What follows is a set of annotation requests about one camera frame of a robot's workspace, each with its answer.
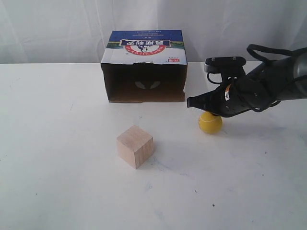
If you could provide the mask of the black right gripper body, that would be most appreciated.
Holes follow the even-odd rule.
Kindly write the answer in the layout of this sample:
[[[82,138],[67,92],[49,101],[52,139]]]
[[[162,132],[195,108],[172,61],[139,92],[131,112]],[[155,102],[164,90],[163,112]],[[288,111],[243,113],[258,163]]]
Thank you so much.
[[[261,63],[249,73],[240,65],[224,65],[218,72],[222,83],[215,90],[215,113],[222,117],[262,112],[289,98],[285,91],[292,81],[292,68],[286,64]]]

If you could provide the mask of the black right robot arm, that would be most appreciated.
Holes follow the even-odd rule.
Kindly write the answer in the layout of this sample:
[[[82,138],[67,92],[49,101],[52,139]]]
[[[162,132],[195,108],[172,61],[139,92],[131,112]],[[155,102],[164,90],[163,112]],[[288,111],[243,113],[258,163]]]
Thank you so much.
[[[206,59],[207,75],[220,74],[222,80],[215,90],[189,97],[187,107],[228,118],[307,97],[306,48],[291,51],[250,44],[247,52],[261,62],[249,73],[243,69],[243,57]]]

